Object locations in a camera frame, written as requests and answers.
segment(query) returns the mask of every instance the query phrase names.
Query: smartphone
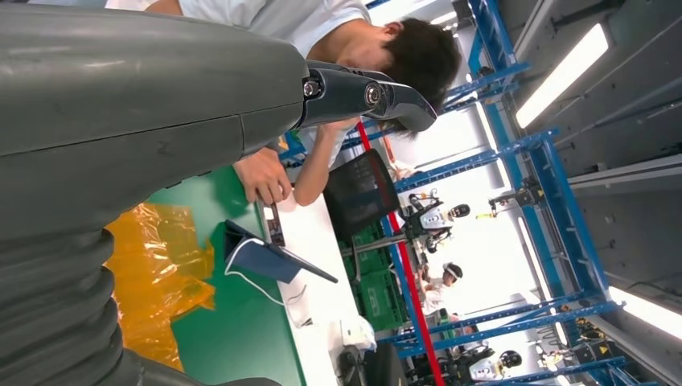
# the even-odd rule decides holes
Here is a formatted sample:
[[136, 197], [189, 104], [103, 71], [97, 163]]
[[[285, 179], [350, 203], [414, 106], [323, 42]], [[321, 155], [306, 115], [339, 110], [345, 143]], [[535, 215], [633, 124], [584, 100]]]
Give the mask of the smartphone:
[[268, 229], [270, 235], [270, 242], [279, 247], [285, 247], [284, 233], [281, 230], [281, 223], [279, 220], [279, 213], [277, 213], [277, 205], [263, 204], [263, 217], [265, 218], [265, 227]]

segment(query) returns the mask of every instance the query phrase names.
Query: black hair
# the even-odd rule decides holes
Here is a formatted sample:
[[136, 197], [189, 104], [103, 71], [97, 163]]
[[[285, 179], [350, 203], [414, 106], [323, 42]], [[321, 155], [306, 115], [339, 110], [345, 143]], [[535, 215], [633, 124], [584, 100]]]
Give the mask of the black hair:
[[454, 263], [449, 263], [447, 265], [447, 269], [452, 269], [452, 272], [454, 272], [454, 278], [455, 279], [461, 279], [463, 274], [462, 274], [462, 269], [459, 268], [459, 265], [456, 265]]
[[[457, 75], [462, 55], [450, 31], [416, 18], [407, 18], [402, 25], [402, 31], [385, 45], [392, 63], [384, 73], [396, 83], [417, 90], [438, 111]], [[397, 122], [391, 123], [398, 133], [417, 136]]]

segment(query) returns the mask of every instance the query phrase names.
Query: robotic hand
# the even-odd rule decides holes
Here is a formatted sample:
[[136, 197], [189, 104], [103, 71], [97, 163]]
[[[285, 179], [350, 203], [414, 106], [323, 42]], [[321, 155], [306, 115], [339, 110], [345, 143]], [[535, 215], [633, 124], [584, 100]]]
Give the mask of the robotic hand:
[[0, 384], [200, 385], [122, 348], [104, 226], [289, 129], [358, 115], [436, 117], [383, 74], [220, 24], [0, 4]]

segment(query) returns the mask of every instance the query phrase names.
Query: white shirt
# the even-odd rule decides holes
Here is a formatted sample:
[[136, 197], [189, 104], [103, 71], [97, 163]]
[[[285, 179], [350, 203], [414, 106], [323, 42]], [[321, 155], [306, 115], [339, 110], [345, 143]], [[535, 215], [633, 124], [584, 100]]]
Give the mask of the white shirt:
[[429, 285], [432, 289], [424, 293], [425, 298], [421, 304], [421, 312], [424, 315], [431, 315], [441, 308], [445, 308], [445, 292], [449, 289], [440, 277], [431, 279]]
[[[108, 0], [107, 8], [144, 10], [155, 0]], [[284, 40], [307, 57], [312, 47], [336, 27], [351, 20], [369, 21], [361, 0], [179, 0], [183, 14]], [[340, 130], [329, 166], [341, 150], [348, 130]], [[316, 128], [301, 129], [299, 138], [309, 152]]]

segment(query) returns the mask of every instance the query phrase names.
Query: man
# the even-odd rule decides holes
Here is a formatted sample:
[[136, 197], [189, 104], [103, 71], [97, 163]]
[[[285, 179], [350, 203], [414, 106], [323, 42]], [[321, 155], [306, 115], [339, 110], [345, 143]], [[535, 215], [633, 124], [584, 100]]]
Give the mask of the man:
[[[360, 0], [158, 0], [146, 10], [282, 39], [310, 60], [384, 72], [397, 83], [415, 88], [436, 109], [461, 62], [448, 31], [416, 19], [375, 27]], [[354, 118], [302, 130], [309, 154], [294, 191], [300, 205], [313, 203], [322, 193], [329, 167], [347, 131], [358, 121]], [[400, 131], [410, 137], [415, 134]], [[279, 202], [292, 191], [275, 150], [264, 148], [234, 167], [249, 202], [257, 198], [266, 204]]]
[[426, 316], [446, 307], [447, 292], [458, 279], [462, 278], [462, 269], [459, 265], [447, 263], [443, 265], [442, 277], [432, 279], [428, 276], [428, 270], [424, 269], [419, 269], [417, 275], [417, 283], [423, 298], [421, 311]]

